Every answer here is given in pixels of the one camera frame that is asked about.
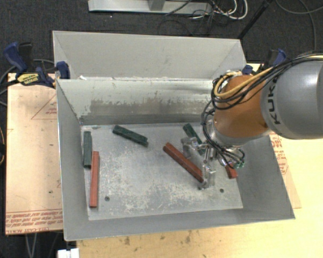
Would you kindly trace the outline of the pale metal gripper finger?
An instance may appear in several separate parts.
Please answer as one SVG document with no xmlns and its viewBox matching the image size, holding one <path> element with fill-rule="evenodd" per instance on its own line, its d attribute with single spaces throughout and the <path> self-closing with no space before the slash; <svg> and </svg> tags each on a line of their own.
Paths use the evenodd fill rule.
<svg viewBox="0 0 323 258">
<path fill-rule="evenodd" d="M 196 137 L 185 137 L 181 139 L 183 155 L 186 158 L 194 157 L 195 155 L 201 155 L 199 149 L 199 143 Z"/>
<path fill-rule="evenodd" d="M 208 189 L 215 185 L 215 175 L 216 170 L 209 164 L 202 165 L 202 178 L 203 181 L 200 182 L 199 189 Z"/>
</svg>

